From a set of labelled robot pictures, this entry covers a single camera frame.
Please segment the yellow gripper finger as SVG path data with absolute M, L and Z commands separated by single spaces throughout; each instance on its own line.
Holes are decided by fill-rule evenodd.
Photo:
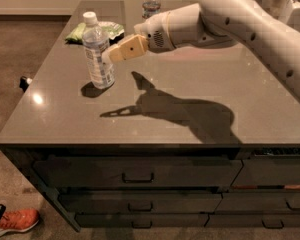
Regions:
M 129 60 L 146 54 L 148 50 L 147 39 L 139 34 L 124 37 L 118 43 L 111 45 L 102 53 L 105 64 Z

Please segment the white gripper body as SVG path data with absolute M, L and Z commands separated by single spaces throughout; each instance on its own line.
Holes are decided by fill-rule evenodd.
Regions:
M 169 12 L 155 14 L 143 23 L 136 24 L 134 31 L 148 41 L 148 49 L 154 53 L 163 53 L 175 49 L 168 28 Z

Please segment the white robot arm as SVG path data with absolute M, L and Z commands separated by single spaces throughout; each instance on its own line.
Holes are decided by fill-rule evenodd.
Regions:
M 218 48 L 237 41 L 300 101 L 300 32 L 255 0 L 200 0 L 151 16 L 102 53 L 105 64 L 191 45 Z

